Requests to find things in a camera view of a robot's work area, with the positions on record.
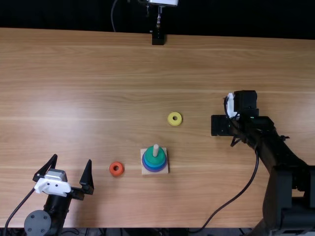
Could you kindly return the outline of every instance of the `purple ring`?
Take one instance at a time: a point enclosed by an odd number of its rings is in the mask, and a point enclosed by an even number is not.
[[[167,156],[165,155],[165,162],[164,162],[164,164],[160,167],[160,168],[158,168],[158,169],[152,169],[151,167],[149,167],[147,164],[146,164],[146,162],[145,162],[145,160],[144,160],[144,154],[142,155],[142,164],[143,164],[143,166],[144,166],[144,168],[146,168],[148,171],[151,171],[151,172],[159,172],[159,171],[161,171],[161,170],[163,170],[164,168],[165,168],[165,166],[166,166],[166,164],[167,164]]]

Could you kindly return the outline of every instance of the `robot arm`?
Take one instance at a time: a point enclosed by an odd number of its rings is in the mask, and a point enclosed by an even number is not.
[[[30,213],[24,222],[24,229],[28,236],[59,236],[62,233],[63,224],[72,199],[83,200],[85,194],[92,195],[94,184],[92,178],[92,161],[89,160],[82,174],[80,184],[82,188],[71,187],[67,183],[65,171],[55,169],[57,155],[40,168],[34,175],[36,182],[32,191],[22,200],[10,215],[4,228],[6,236],[7,227],[18,209],[35,191],[36,193],[48,194],[44,210],[36,210]]]
[[[260,117],[255,91],[236,91],[235,116],[224,101],[225,116],[212,116],[212,135],[234,136],[257,151],[270,177],[263,203],[263,219],[249,236],[298,235],[315,228],[315,166],[299,159],[279,136],[269,117]],[[292,189],[304,192],[293,197]]]

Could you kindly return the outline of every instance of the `cable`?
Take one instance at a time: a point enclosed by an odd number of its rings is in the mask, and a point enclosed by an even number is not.
[[[24,197],[24,199],[20,202],[20,204],[18,204],[18,206],[15,208],[15,210],[9,216],[8,220],[5,223],[5,227],[4,227],[4,230],[3,230],[3,236],[6,236],[6,232],[7,232],[9,223],[10,223],[11,219],[13,218],[13,216],[15,215],[15,213],[21,208],[21,206],[26,202],[26,200],[32,195],[32,193],[34,191],[35,191],[35,189],[32,188],[31,191],[26,195],[26,197]]]
[[[238,228],[242,235],[245,235],[244,231],[241,228]]]
[[[116,6],[116,3],[117,3],[118,0],[114,0],[113,2],[113,5],[112,5],[112,9],[110,11],[110,20],[112,22],[112,27],[113,27],[113,31],[116,32],[116,29],[115,29],[115,26],[114,26],[114,17],[113,17],[113,14],[114,14],[114,9],[115,9],[115,6]]]
[[[107,231],[106,228],[105,228],[105,229],[99,228],[98,230],[100,231],[100,233],[101,233],[103,236],[106,236],[106,231]]]
[[[238,199],[247,189],[248,187],[250,186],[250,184],[252,183],[252,181],[254,180],[255,178],[255,175],[257,173],[257,169],[258,169],[258,164],[259,164],[259,156],[258,156],[258,151],[256,150],[255,151],[256,153],[256,164],[255,164],[255,168],[254,168],[254,172],[252,173],[252,177],[250,179],[250,181],[248,181],[248,183],[245,185],[245,187],[241,190],[241,192],[239,192],[234,198],[232,198],[231,200],[229,200],[228,202],[224,203],[222,206],[220,206],[218,209],[216,209],[212,215],[210,215],[210,217],[208,218],[208,220],[206,221],[206,223],[198,230],[196,231],[190,231],[188,230],[189,233],[191,234],[194,234],[194,233],[198,233],[200,231],[202,231],[206,226],[207,224],[210,222],[210,220],[220,211],[222,210],[223,208],[225,208],[227,205],[229,205],[231,202],[235,201],[236,199]]]
[[[78,231],[76,228],[72,228],[72,229],[75,230],[75,232],[71,231],[71,230],[67,230],[67,231],[63,231],[61,234],[62,235],[65,234],[65,233],[73,233],[75,235],[79,235],[80,234],[80,231]]]

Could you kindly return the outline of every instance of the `wood grain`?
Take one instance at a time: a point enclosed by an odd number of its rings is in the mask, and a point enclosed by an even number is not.
[[[211,137],[210,116],[229,92],[254,89],[289,147],[315,164],[315,41],[0,29],[0,226],[54,153],[77,186],[93,161],[95,192],[72,201],[66,227],[200,227],[249,180],[254,153]],[[178,111],[178,127],[167,115]],[[167,147],[170,174],[141,175],[139,153]],[[109,165],[125,164],[121,178]],[[253,227],[268,173],[208,227]],[[42,209],[34,194],[13,218]]]

